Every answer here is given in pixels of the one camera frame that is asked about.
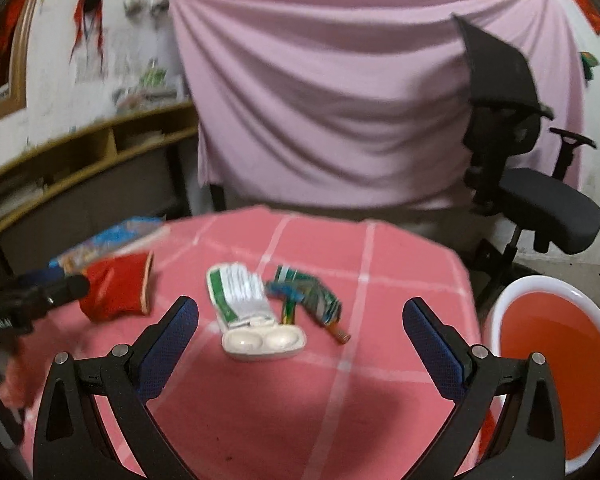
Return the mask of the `white green medicine box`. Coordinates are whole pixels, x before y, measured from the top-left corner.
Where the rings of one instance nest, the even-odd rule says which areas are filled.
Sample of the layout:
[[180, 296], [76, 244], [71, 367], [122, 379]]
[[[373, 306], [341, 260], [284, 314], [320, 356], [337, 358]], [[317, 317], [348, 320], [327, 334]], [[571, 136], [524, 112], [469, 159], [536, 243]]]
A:
[[250, 272], [244, 264], [232, 262], [212, 266], [206, 282], [222, 333], [250, 326], [252, 321], [257, 324], [276, 321], [260, 275]]

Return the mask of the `white plastic earbud case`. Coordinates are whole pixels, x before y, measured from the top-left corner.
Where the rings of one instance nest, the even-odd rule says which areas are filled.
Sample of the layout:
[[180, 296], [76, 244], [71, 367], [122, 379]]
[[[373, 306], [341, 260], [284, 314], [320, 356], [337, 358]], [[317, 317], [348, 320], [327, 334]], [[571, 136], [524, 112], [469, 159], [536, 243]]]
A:
[[237, 361], [286, 359], [306, 348], [306, 333], [297, 325], [269, 322], [245, 325], [224, 333], [221, 346]]

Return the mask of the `green cigarette pack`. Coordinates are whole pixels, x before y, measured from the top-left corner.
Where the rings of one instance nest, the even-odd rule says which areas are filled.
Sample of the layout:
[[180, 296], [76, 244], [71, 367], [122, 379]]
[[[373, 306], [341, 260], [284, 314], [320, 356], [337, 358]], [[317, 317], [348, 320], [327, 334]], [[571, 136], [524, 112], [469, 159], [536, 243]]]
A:
[[279, 266], [274, 278], [264, 284], [264, 289], [269, 297], [279, 299], [282, 307], [285, 299], [294, 300], [296, 307], [302, 307], [318, 325], [340, 321], [341, 301], [316, 276]]

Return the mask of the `green battery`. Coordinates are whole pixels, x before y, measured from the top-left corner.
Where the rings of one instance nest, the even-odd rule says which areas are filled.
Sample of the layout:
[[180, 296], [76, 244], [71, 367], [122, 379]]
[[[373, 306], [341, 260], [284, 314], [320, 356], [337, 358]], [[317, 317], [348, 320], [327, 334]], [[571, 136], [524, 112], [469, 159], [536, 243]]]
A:
[[283, 301], [282, 316], [280, 322], [283, 325], [294, 325], [294, 318], [296, 317], [296, 303], [292, 299], [285, 299]]

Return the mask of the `white red trash bin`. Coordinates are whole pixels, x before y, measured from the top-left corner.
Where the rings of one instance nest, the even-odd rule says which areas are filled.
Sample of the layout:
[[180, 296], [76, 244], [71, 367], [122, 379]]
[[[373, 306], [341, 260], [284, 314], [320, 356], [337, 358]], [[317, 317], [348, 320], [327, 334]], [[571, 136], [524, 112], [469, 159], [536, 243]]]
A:
[[496, 356], [546, 357], [558, 394], [566, 473], [600, 448], [600, 308], [571, 284], [544, 275], [520, 278], [498, 296], [483, 327]]

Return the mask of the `colourful children's book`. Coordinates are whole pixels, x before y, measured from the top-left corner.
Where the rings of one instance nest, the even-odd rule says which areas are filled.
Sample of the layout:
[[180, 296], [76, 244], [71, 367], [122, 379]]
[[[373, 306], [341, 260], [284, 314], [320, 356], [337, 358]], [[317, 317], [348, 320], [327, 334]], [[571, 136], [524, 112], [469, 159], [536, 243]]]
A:
[[48, 266], [51, 269], [61, 268], [66, 273], [83, 270], [100, 258], [159, 231], [165, 224], [163, 218], [158, 217], [126, 219], [67, 249], [50, 260]]

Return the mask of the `pink checked tablecloth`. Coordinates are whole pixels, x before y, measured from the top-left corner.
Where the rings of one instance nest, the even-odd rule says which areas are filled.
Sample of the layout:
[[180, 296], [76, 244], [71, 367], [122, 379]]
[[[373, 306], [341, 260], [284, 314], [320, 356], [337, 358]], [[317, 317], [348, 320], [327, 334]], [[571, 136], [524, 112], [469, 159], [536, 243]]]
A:
[[[404, 333], [404, 304], [425, 299], [467, 341], [479, 340], [458, 255], [385, 222], [253, 207], [168, 223], [133, 250], [152, 258], [148, 314], [95, 324], [68, 304], [23, 337], [0, 398], [23, 409], [27, 434], [57, 353], [103, 356], [189, 296], [198, 328], [148, 408], [199, 478], [399, 479], [452, 408]], [[281, 266], [315, 276], [341, 301], [348, 342], [302, 309], [283, 325], [278, 300], [268, 320], [225, 328], [207, 285], [222, 264], [265, 281]]]

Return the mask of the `pink hanging sheet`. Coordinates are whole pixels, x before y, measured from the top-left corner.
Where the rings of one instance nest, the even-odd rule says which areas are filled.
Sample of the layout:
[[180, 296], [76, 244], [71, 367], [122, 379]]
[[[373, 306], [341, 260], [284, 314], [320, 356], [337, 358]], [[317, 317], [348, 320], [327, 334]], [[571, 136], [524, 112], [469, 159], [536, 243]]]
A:
[[556, 125], [584, 125], [559, 0], [170, 0], [170, 15], [199, 116], [198, 180], [248, 200], [466, 204], [457, 16], [521, 50]]

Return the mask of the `wooden wall shelf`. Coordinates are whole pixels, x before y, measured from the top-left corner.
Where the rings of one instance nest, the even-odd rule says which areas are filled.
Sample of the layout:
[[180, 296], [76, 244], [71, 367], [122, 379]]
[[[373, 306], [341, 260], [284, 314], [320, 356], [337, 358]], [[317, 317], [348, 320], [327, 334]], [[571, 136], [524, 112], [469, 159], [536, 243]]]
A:
[[126, 113], [31, 148], [0, 167], [0, 199], [27, 185], [42, 193], [0, 216], [0, 235], [69, 188], [124, 162], [197, 135], [193, 102]]

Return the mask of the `red tassel wall ornament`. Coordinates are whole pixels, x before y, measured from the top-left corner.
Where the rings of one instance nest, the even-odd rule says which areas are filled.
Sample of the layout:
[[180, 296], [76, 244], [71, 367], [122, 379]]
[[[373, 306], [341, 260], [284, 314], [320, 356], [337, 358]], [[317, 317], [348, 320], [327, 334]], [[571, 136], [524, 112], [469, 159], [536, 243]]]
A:
[[99, 56], [99, 67], [104, 68], [104, 4], [102, 0], [78, 0], [73, 11], [73, 23], [76, 28], [70, 58], [82, 44], [88, 44], [95, 37]]

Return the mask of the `green wall ornament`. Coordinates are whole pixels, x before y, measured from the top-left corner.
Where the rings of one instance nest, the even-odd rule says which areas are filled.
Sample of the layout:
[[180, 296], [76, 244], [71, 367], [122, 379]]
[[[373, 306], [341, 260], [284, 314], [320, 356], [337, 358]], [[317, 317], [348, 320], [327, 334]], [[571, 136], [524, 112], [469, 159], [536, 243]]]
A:
[[594, 79], [593, 70], [600, 65], [600, 61], [591, 52], [581, 51], [580, 57], [583, 66], [584, 79], [591, 81]]

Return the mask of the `red wall poster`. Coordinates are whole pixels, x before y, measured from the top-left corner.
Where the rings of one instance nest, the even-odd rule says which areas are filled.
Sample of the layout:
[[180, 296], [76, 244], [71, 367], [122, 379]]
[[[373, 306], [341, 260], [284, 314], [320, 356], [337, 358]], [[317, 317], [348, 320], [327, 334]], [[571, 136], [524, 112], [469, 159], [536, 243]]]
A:
[[600, 11], [592, 0], [573, 0], [585, 16], [588, 24], [595, 32], [596, 36], [600, 36]]

